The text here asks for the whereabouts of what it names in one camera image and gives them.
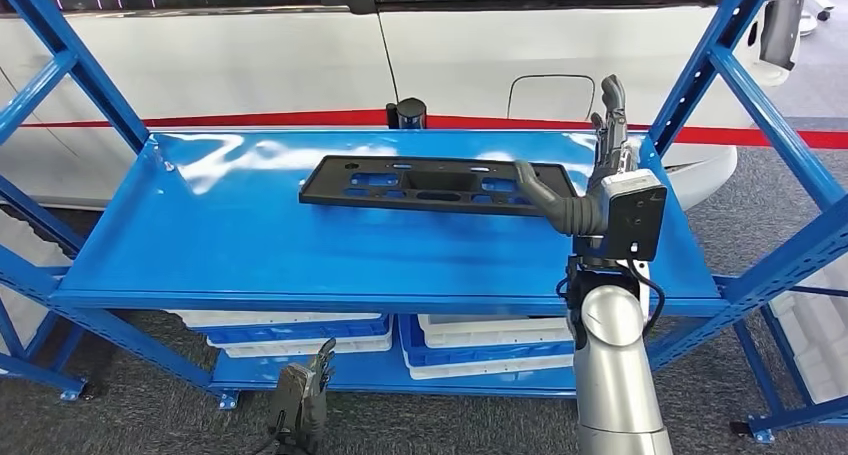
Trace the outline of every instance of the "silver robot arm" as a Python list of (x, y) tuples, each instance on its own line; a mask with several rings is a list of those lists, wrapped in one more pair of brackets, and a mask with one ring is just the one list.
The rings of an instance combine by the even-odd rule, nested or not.
[[(516, 162), (518, 186), (557, 231), (574, 237), (561, 285), (568, 282), (562, 295), (576, 344), (580, 453), (671, 455), (643, 341), (662, 298), (646, 325), (639, 298), (645, 277), (635, 269), (635, 261), (656, 255), (667, 189), (637, 168), (621, 83), (611, 75), (601, 88), (607, 112), (592, 115), (597, 142), (586, 196), (559, 196), (527, 162)], [(648, 293), (641, 294), (645, 305)]]
[(639, 301), (620, 286), (602, 285), (583, 299), (581, 319), (586, 340), (574, 354), (580, 453), (671, 455)]

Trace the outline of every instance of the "gray carpet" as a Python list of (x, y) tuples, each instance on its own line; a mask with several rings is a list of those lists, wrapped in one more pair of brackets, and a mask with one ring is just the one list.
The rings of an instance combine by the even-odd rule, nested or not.
[[(833, 37), (840, 34), (837, 27), (848, 27), (837, 25), (839, 18), (848, 18), (843, 13), (834, 14), (824, 27), (833, 28), (832, 33), (815, 34), (819, 39), (805, 44), (823, 43), (830, 48), (828, 44), (835, 43)], [(793, 85), (787, 90), (793, 93), (786, 95), (781, 105), (791, 108), (794, 101), (806, 98), (806, 92), (824, 87), (815, 80), (825, 71), (824, 64), (815, 60), (799, 66), (799, 74), (790, 78)], [(841, 87), (835, 90), (841, 97), (838, 107), (833, 99), (827, 99), (815, 107), (819, 112), (790, 109), (788, 114), (806, 118), (846, 115), (848, 92)], [(805, 128), (815, 125), (815, 121), (797, 121)], [(844, 120), (827, 123), (829, 127), (839, 125), (830, 128), (848, 128)], [(848, 152), (820, 155), (848, 186)], [(742, 149), (739, 168), (730, 182), (691, 210), (689, 218), (709, 266), (718, 273), (739, 273), (815, 213), (812, 202), (772, 150)], [(80, 231), (96, 218), (84, 212), (63, 211), (60, 215)], [(121, 315), (197, 363), (208, 366), (214, 360), (202, 338), (182, 328), (174, 316), (153, 312)], [(786, 399), (797, 400), (762, 321), (754, 317), (749, 325)], [(219, 412), (212, 398), (92, 335), (83, 339), (68, 369), (87, 375), (105, 392), (92, 401), (61, 403), (54, 389), (0, 381), (0, 453), (240, 454), (264, 436), (266, 393), (246, 394), (238, 410)], [(656, 383), (678, 454), (836, 454), (844, 453), (848, 446), (848, 430), (838, 428), (782, 432), (777, 443), (769, 446), (731, 434), (729, 421), (764, 409), (732, 332), (657, 373)], [(331, 393), (329, 405), (326, 454), (577, 453), (576, 411), (570, 401)]]

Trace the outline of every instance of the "blue metal shelf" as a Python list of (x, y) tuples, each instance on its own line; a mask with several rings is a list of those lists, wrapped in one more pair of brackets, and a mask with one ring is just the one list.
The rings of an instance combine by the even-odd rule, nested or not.
[[(304, 362), (305, 357), (229, 358), (221, 353), (210, 386), (224, 391), (271, 390), (277, 384), (280, 369), (295, 361)], [(570, 368), (413, 380), (403, 361), (397, 330), (393, 334), (391, 350), (336, 354), (333, 366), (336, 375), (330, 381), (330, 389), (346, 392), (558, 398), (575, 396), (574, 371)]]
[[(721, 0), (647, 132), (640, 161), (670, 186), (660, 156), (720, 75), (822, 209), (819, 217), (774, 252), (738, 278), (720, 280), (717, 287), (672, 195), (660, 252), (651, 265), (651, 278), (669, 295), (666, 313), (692, 317), (651, 345), (653, 366), (662, 368), (734, 326), (776, 412), (754, 417), (749, 426), (770, 436), (771, 429), (844, 420), (834, 417), (848, 398), (797, 410), (782, 408), (779, 397), (769, 393), (771, 383), (762, 378), (767, 373), (745, 332), (744, 319), (848, 251), (848, 197), (733, 57), (733, 47), (764, 1)], [(543, 220), (317, 207), (299, 204), (296, 195), (309, 171), (329, 153), (555, 162), (563, 164), (582, 187), (593, 161), (591, 134), (216, 131), (157, 133), (148, 139), (140, 119), (50, 0), (9, 2), (55, 58), (0, 112), (0, 142), (67, 73), (140, 155), (84, 245), (0, 178), (0, 195), (71, 252), (79, 251), (60, 284), (54, 271), (34, 267), (0, 247), (0, 280), (220, 397), (222, 408), (235, 406), (238, 390), (271, 388), (279, 368), (290, 359), (221, 355), (215, 370), (208, 372), (105, 308), (565, 312), (554, 286), (563, 277), (570, 240)], [(396, 343), (385, 353), (339, 355), (333, 386), (415, 393), (574, 395), (571, 370), (413, 381), (399, 352)], [(32, 371), (19, 358), (0, 357), (0, 363), (30, 370), (30, 378), (46, 383), (79, 383), (54, 372)]]
[[(325, 154), (348, 150), (544, 160), (566, 166), (582, 188), (591, 147), (582, 132), (157, 133), (51, 300), (110, 308), (564, 314), (554, 287), (571, 240), (542, 218), (316, 206), (299, 203), (297, 194)], [(668, 183), (651, 144), (644, 147), (644, 165)], [(702, 316), (726, 307), (673, 195), (650, 266), (668, 294), (667, 313)]]

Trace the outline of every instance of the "shelf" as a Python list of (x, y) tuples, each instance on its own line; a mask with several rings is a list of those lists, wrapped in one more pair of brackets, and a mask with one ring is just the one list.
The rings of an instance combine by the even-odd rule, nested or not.
[[(280, 369), (307, 357), (229, 358), (218, 355), (212, 388), (222, 390), (272, 390)], [(574, 398), (574, 371), (557, 368), (472, 377), (413, 380), (403, 362), (397, 330), (392, 349), (386, 352), (341, 353), (333, 358), (332, 390), (441, 395), (494, 395)]]
[[(591, 172), (585, 131), (157, 133), (54, 300), (76, 307), (562, 314), (569, 238), (538, 217), (300, 204), (325, 154), (527, 159)], [(642, 159), (669, 184), (653, 148)], [(651, 277), (667, 313), (726, 306), (677, 199)]]

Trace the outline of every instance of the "robotic hand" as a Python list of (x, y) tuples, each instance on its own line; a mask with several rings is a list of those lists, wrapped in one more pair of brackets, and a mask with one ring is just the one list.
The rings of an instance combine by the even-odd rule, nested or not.
[(315, 455), (327, 422), (326, 388), (333, 375), (330, 361), (336, 339), (331, 338), (306, 365), (290, 363), (280, 371), (271, 415), (270, 438), (252, 455), (276, 442), (277, 455)]
[[(557, 231), (574, 237), (557, 291), (576, 344), (581, 453), (671, 455), (643, 341), (664, 300), (644, 273), (656, 256), (667, 189), (636, 169), (639, 144), (628, 138), (621, 83), (611, 75), (601, 88), (607, 112), (592, 115), (597, 142), (586, 195), (560, 197), (527, 162), (516, 162), (518, 186)], [(645, 324), (648, 286), (660, 303)]]

